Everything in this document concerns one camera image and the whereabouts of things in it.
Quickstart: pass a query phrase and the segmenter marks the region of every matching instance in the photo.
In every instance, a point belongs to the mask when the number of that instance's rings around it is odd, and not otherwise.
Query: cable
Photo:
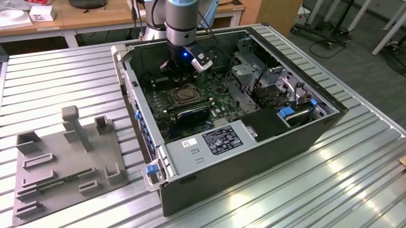
[[[134,27],[138,28],[138,13],[135,11],[134,1],[135,0],[131,0],[131,17],[132,17],[132,21],[134,21]]]
[[[99,43],[99,42],[96,42],[96,41],[93,41],[93,40],[91,40],[91,39],[88,39],[88,38],[85,38],[85,37],[81,37],[81,38],[85,39],[87,41],[89,41],[89,42],[93,42],[95,44],[103,44],[103,43],[106,43],[106,41],[107,41],[108,35],[110,35],[110,31],[107,32],[104,41],[103,41],[102,43]]]
[[[143,31],[142,19],[140,19],[140,11],[139,11],[139,10],[140,10],[140,4],[138,4],[138,13],[139,13],[139,22],[140,22],[139,25],[140,25],[140,32],[142,32],[142,35],[144,35],[144,32],[146,32],[146,31]]]
[[[401,65],[403,66],[403,68],[406,68],[405,67],[405,64],[401,62],[401,60],[395,57],[395,55],[394,55],[394,53],[387,49],[386,50],[387,51],[387,53],[397,59],[397,61],[401,63]],[[385,60],[386,60],[386,64],[387,64],[387,66],[394,70],[394,72],[397,72],[401,76],[403,76],[403,77],[406,77],[406,75],[405,75],[405,73],[402,73],[393,65],[391,65],[391,63],[390,63],[390,61],[389,61],[389,56],[390,55],[386,55],[386,57],[385,57]]]
[[[203,19],[203,22],[204,22],[204,24],[207,25],[210,31],[207,30],[206,26],[202,24],[200,21],[199,21],[199,24],[202,25],[202,27],[203,27],[206,33],[208,34],[208,36],[211,36],[211,38],[215,40],[216,49],[220,50],[220,51],[224,53],[224,55],[231,59],[231,61],[232,61],[234,63],[236,63],[235,60],[234,60],[234,58],[231,58],[231,56],[228,55],[228,53],[220,48],[219,42],[218,42],[218,40],[216,40],[215,33],[214,33],[214,31],[211,30],[211,27],[210,27],[210,25],[208,25],[208,23],[207,23],[207,21],[206,21],[206,18],[204,18],[204,16],[203,16],[203,14],[200,13],[200,11],[199,11],[199,15],[200,15],[200,17],[202,17],[202,19]]]
[[[155,0],[154,4],[152,4],[152,9],[151,9],[151,21],[152,21],[152,25],[155,28],[158,28],[158,25],[155,24],[155,19],[154,19],[154,12],[155,12],[155,6],[159,0]]]
[[[306,14],[306,10],[305,10],[305,7],[303,7],[303,5],[305,5],[305,0],[303,0],[303,4],[302,4],[302,8],[303,8],[303,14],[305,14],[305,17],[306,17],[306,22],[305,22],[305,26],[309,26],[309,27],[311,27],[311,25],[310,25],[310,23],[309,23],[309,18],[307,18],[307,14]]]
[[[314,43],[313,45],[310,45],[310,47],[309,47],[309,51],[310,51],[311,54],[314,54],[317,57],[321,57],[321,58],[333,58],[338,53],[341,53],[341,52],[346,49],[346,47],[343,47],[343,48],[342,48],[338,52],[335,52],[331,56],[321,56],[321,55],[318,55],[317,53],[314,53],[314,51],[311,50],[313,46],[314,46],[315,44],[319,44],[321,42],[323,42],[323,40],[315,42],[315,43]]]
[[[84,35],[84,34],[81,34],[83,36],[85,36],[85,37],[92,37],[93,35],[96,34],[96,32],[93,32],[93,34],[91,34],[91,35]]]

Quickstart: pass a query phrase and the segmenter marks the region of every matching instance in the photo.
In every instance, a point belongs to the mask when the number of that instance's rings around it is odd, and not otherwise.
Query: black cable
[[[93,41],[93,40],[91,40],[91,39],[88,39],[88,38],[85,38],[85,37],[81,37],[81,38],[85,39],[87,41],[89,41],[89,42],[93,42],[95,44],[103,44],[103,43],[106,43],[106,41],[107,41],[108,35],[110,35],[110,31],[107,32],[104,41],[103,41],[102,43],[99,43],[99,42],[96,42],[96,41]]]
[[[401,60],[397,58],[397,56],[394,55],[393,51],[386,49],[386,52],[387,54],[385,55],[385,60],[386,60],[386,64],[387,66],[394,70],[394,72],[397,72],[401,76],[406,77],[405,73],[401,72],[390,63],[389,61],[389,56],[393,56],[395,58],[395,60],[399,62],[399,64],[402,65],[403,69],[406,68],[405,67],[405,64],[401,62]]]
[[[96,32],[93,32],[93,34],[91,34],[91,35],[84,35],[84,34],[81,34],[81,35],[85,37],[92,37],[95,34],[96,34]]]
[[[266,68],[266,67],[263,67],[262,72],[260,72],[260,75],[259,75],[259,77],[258,77],[258,78],[256,78],[256,80],[255,80],[252,90],[254,90],[254,89],[256,89],[256,87],[259,86],[259,82],[260,82],[262,77],[263,77],[263,76],[264,76],[264,74],[266,74],[266,71],[267,71],[267,68]]]
[[[306,10],[305,10],[305,7],[303,7],[303,5],[305,5],[305,0],[303,0],[303,4],[302,4],[302,8],[303,8],[303,14],[305,14],[305,17],[306,17],[306,22],[305,22],[305,26],[309,26],[309,27],[311,27],[311,25],[310,25],[310,23],[309,23],[309,18],[307,18],[307,14],[306,14]]]
[[[154,19],[154,12],[155,12],[155,6],[159,0],[155,0],[154,4],[152,4],[152,9],[151,9],[151,21],[152,21],[152,25],[155,28],[158,28],[158,25],[155,24],[155,19]]]
[[[314,43],[313,45],[310,45],[310,47],[309,47],[309,51],[310,51],[311,54],[314,54],[317,57],[321,57],[321,58],[333,58],[338,53],[341,53],[341,52],[346,49],[346,47],[343,47],[343,48],[342,48],[338,52],[335,52],[331,56],[321,56],[321,55],[318,55],[317,53],[314,53],[314,51],[311,50],[313,46],[314,46],[315,44],[319,44],[321,42],[323,42],[323,40],[315,42],[315,43]]]
[[[144,35],[144,31],[143,31],[143,26],[142,26],[142,19],[140,19],[140,4],[138,4],[138,13],[139,13],[139,25],[140,25],[140,32],[142,32],[142,34]]]
[[[134,21],[134,27],[138,28],[138,13],[135,11],[134,1],[135,0],[131,0],[131,17],[132,17],[132,21]]]
[[[219,42],[218,42],[218,40],[216,40],[215,33],[214,33],[214,31],[211,30],[211,27],[210,27],[210,25],[208,25],[208,23],[207,23],[207,21],[206,21],[206,18],[204,18],[204,16],[203,16],[203,14],[200,13],[200,11],[199,11],[199,15],[200,15],[200,17],[202,17],[202,19],[203,19],[203,22],[204,22],[204,24],[207,25],[210,31],[207,30],[206,26],[202,24],[200,21],[199,21],[199,24],[202,25],[202,27],[203,27],[206,33],[208,34],[208,36],[211,36],[211,38],[215,40],[216,49],[220,50],[220,51],[224,53],[224,55],[231,59],[231,61],[234,61],[234,63],[235,63],[234,58],[231,58],[231,56],[228,55],[228,53],[220,48]]]
[[[144,11],[146,11],[146,16],[147,16],[147,9],[146,9],[146,3],[144,1],[142,1],[142,6],[144,8]]]

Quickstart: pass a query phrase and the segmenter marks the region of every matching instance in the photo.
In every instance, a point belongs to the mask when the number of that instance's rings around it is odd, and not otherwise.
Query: cardboard box
[[[56,12],[52,6],[31,7],[29,17],[33,21],[53,21]]]

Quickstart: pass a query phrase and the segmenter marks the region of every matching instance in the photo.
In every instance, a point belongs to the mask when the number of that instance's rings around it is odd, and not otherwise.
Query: aluminum table
[[[60,108],[79,107],[80,123],[114,119],[130,184],[24,227],[403,227],[405,130],[268,26],[262,36],[350,111],[299,156],[178,214],[163,217],[140,174],[143,158],[115,77],[111,45],[12,56],[1,66],[0,228],[12,226],[15,138],[64,130]]]

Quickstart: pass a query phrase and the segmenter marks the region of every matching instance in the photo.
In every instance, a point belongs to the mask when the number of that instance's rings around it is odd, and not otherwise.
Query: metal frame
[[[226,18],[226,17],[231,17],[230,27],[239,26],[240,19],[242,19],[242,10],[236,10],[234,12],[227,12],[227,13],[218,13],[215,15],[215,18]],[[59,30],[59,31],[48,31],[48,32],[31,33],[31,34],[24,34],[24,35],[12,35],[12,36],[0,37],[0,43],[28,40],[28,39],[48,38],[48,37],[64,37],[68,47],[76,48],[76,47],[79,47],[79,44],[76,41],[77,34],[116,30],[116,29],[130,29],[130,28],[134,28],[134,23],[106,25],[106,26],[88,27],[88,28],[81,28],[81,29],[80,28],[64,29],[64,30]]]

